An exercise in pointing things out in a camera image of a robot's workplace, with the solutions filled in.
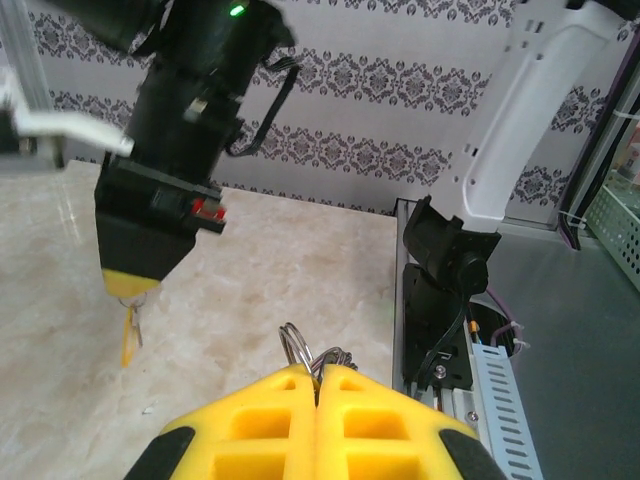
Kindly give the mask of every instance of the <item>beige countertop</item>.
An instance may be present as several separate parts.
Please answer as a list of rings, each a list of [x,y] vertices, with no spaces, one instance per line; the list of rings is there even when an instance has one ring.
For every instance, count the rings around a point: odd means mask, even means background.
[[[287,321],[390,385],[395,219],[230,189],[224,234],[198,234],[149,295],[121,369],[97,175],[0,180],[0,478],[122,478],[171,419],[283,367]]]

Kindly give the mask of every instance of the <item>green led light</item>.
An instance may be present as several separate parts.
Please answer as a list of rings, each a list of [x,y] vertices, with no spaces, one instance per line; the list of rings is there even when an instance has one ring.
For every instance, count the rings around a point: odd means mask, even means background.
[[[237,17],[239,15],[242,15],[245,10],[246,8],[244,8],[242,5],[236,5],[229,11],[229,15],[231,15],[232,17]]]

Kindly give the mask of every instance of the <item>keychain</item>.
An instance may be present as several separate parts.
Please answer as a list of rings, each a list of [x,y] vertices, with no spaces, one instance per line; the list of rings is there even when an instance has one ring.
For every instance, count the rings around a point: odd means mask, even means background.
[[[124,329],[122,333],[122,353],[120,356],[120,365],[126,368],[131,363],[131,359],[138,348],[142,348],[142,331],[140,330],[140,307],[144,305],[147,298],[146,293],[138,302],[132,301],[126,305],[122,299],[118,299],[120,305],[127,309],[124,318]]]
[[[282,348],[284,348],[284,353],[289,365],[300,362],[304,365],[309,375],[311,375],[313,386],[316,390],[316,397],[322,384],[322,374],[325,365],[344,365],[353,370],[358,370],[358,367],[352,361],[351,353],[345,352],[340,347],[331,347],[317,357],[314,357],[304,337],[291,322],[287,322],[280,327],[278,333],[280,334],[280,342],[282,343]]]

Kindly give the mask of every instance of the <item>damask wallpaper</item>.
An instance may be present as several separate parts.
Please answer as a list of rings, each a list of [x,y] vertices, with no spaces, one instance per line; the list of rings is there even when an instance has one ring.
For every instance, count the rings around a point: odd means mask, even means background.
[[[223,158],[223,185],[388,213],[419,198],[461,148],[507,38],[509,0],[275,0],[298,38],[296,88],[261,151]],[[73,20],[29,2],[51,96],[124,126],[148,60],[115,54]],[[636,22],[582,75],[516,185],[507,214],[547,223],[606,101]],[[241,116],[248,137],[283,75],[259,70]],[[69,155],[100,152],[70,145]]]

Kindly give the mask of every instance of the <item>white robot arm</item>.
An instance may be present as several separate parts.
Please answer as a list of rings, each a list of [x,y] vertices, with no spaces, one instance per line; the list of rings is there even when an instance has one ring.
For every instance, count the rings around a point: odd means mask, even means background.
[[[588,1],[521,2],[475,128],[431,189],[431,206],[464,229],[495,232],[509,196],[562,101],[613,38],[620,17]]]

